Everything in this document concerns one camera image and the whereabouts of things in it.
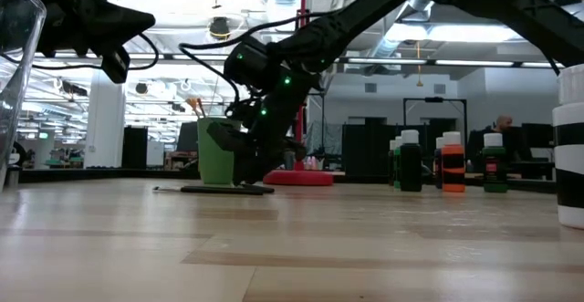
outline red pipe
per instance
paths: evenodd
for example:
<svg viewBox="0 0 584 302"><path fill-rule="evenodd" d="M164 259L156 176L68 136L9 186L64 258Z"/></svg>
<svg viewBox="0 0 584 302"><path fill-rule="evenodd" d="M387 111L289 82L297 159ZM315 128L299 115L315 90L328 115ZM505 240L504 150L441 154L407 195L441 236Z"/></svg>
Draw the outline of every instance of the red pipe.
<svg viewBox="0 0 584 302"><path fill-rule="evenodd" d="M300 0L300 14L304 15L307 12L307 0ZM306 24L306 19L300 19L300 27ZM298 142L302 142L302 128L304 127L304 106L300 106L298 110L298 117L296 122L296 139ZM294 164L294 169L297 171L304 170L304 162L297 161Z"/></svg>

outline man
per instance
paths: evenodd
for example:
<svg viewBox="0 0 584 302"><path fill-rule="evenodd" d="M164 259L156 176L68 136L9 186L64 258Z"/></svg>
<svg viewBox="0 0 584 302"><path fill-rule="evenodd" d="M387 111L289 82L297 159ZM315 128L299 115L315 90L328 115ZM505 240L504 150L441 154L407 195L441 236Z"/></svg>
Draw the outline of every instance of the man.
<svg viewBox="0 0 584 302"><path fill-rule="evenodd" d="M483 162L483 148L485 147L483 137L486 133L501 133L503 135L503 146L506 149L505 161L531 160L531 150L525 144L521 129L513 127L512 117L500 115L496 119L494 128L487 127L484 130L471 132L471 136L468 139L466 155L467 159L473 164L475 172L481 172L485 166Z"/></svg>

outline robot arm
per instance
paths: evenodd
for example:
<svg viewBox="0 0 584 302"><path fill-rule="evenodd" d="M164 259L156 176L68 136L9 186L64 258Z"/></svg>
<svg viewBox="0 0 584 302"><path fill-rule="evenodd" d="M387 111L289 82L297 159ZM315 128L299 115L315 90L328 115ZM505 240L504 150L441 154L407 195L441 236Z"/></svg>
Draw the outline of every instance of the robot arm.
<svg viewBox="0 0 584 302"><path fill-rule="evenodd" d="M108 0L41 0L47 8L47 19L36 48L45 57L54 57L58 50L73 49L79 56L89 50L102 57L101 68L114 83L123 83L128 76L130 56L123 45L154 26L154 16L127 9ZM0 20L10 20L9 6L0 14ZM10 40L18 39L18 32L3 34L6 42L2 52L10 49Z"/></svg>
<svg viewBox="0 0 584 302"><path fill-rule="evenodd" d="M225 150L235 152L235 183L255 182L282 163L283 139L320 71L349 42L406 0L356 0L322 16L293 36L262 45L251 37L224 65L232 81L263 91L253 104L234 105L231 118L242 120L246 135L212 126L209 132ZM548 0L433 0L474 16L496 19L566 66L584 62L584 23Z"/></svg>

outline clear glass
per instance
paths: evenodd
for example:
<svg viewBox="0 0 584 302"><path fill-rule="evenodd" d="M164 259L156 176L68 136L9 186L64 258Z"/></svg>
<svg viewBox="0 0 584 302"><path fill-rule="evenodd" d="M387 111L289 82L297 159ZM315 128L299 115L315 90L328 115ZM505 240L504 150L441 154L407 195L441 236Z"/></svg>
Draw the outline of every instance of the clear glass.
<svg viewBox="0 0 584 302"><path fill-rule="evenodd" d="M0 0L0 192L45 16L40 0Z"/></svg>

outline red base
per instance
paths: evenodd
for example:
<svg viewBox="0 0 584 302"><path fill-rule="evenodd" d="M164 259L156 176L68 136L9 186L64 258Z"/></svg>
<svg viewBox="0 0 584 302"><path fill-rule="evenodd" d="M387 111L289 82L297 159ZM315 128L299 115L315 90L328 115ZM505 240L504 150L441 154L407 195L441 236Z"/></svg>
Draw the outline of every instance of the red base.
<svg viewBox="0 0 584 302"><path fill-rule="evenodd" d="M265 184L330 186L334 182L333 175L320 171L271 171L264 177Z"/></svg>

